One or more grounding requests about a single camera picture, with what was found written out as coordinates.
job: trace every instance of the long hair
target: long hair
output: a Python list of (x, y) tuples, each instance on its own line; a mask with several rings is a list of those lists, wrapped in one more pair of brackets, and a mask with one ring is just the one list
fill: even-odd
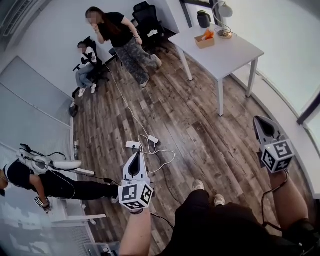
[(106, 31), (107, 31), (107, 34), (104, 31), (102, 31), (102, 33), (101, 33), (101, 35), (103, 36), (103, 38), (105, 40), (109, 40), (109, 38), (106, 38), (106, 37), (109, 37), (110, 35), (116, 36), (116, 35), (119, 35), (121, 33), (121, 30), (115, 24), (113, 24), (107, 18), (107, 15), (101, 9), (99, 9), (98, 7), (95, 7), (95, 6), (90, 7), (85, 12), (85, 17), (88, 18), (90, 13), (98, 13), (99, 15), (101, 15), (102, 20), (104, 21), (104, 25), (105, 25)]

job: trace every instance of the kettle handle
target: kettle handle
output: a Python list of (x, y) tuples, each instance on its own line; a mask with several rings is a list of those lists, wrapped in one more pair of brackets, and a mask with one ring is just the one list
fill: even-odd
[(205, 15), (207, 15), (209, 17), (209, 21), (212, 22), (211, 16), (208, 13), (206, 13)]

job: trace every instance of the storage box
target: storage box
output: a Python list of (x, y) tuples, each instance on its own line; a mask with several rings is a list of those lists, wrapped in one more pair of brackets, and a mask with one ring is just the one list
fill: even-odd
[(200, 49), (215, 45), (215, 39), (214, 38), (202, 41), (203, 37), (204, 37), (203, 35), (200, 35), (200, 36), (197, 36), (197, 37), (194, 38), (196, 45)]

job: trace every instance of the person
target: person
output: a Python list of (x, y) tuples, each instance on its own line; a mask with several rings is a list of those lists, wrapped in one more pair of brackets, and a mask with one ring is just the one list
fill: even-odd
[(142, 49), (142, 39), (132, 22), (121, 13), (104, 13), (97, 7), (89, 8), (85, 17), (97, 34), (99, 43), (110, 40), (125, 68), (141, 88), (145, 88), (150, 77), (139, 63), (159, 68), (162, 61), (155, 54), (150, 55)]
[[(270, 174), (271, 187), (277, 188), (285, 179), (283, 171)], [(282, 237), (270, 235), (251, 209), (225, 205), (222, 195), (216, 195), (211, 206), (204, 184), (196, 180), (193, 192), (175, 212), (171, 241), (160, 255), (320, 255), (320, 235), (310, 224), (307, 204), (292, 180), (273, 197)], [(130, 216), (119, 254), (147, 256), (150, 242), (150, 211), (144, 209)]]
[(75, 73), (75, 80), (76, 84), (80, 88), (79, 97), (82, 97), (87, 87), (91, 87), (92, 94), (94, 94), (96, 91), (97, 85), (95, 83), (92, 83), (87, 78), (87, 76), (95, 68), (95, 66), (92, 65), (89, 60), (91, 60), (93, 64), (96, 64), (97, 57), (95, 51), (91, 47), (87, 47), (87, 45), (84, 42), (78, 43), (78, 49), (81, 52), (81, 63), (84, 64), (84, 67)]
[(35, 175), (33, 170), (19, 160), (0, 170), (2, 196), (5, 196), (5, 189), (9, 183), (36, 192), (44, 204), (43, 208), (49, 205), (47, 197), (78, 200), (96, 200), (106, 197), (110, 198), (113, 204), (119, 201), (117, 185), (101, 184), (93, 181), (75, 181), (60, 172), (51, 170), (44, 174)]

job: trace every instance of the white shirt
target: white shirt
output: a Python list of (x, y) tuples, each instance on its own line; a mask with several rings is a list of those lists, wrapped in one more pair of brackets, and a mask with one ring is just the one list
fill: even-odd
[[(92, 61), (93, 63), (96, 63), (96, 62), (97, 62), (97, 58), (96, 58), (96, 54), (95, 54), (95, 52), (94, 52), (94, 49), (92, 49), (91, 47), (87, 47), (87, 48), (86, 48), (86, 51), (85, 51), (85, 54), (86, 54), (86, 55), (92, 54), (92, 59), (91, 59), (91, 61)], [(85, 60), (88, 59), (83, 53), (81, 54), (81, 57), (84, 58)]]

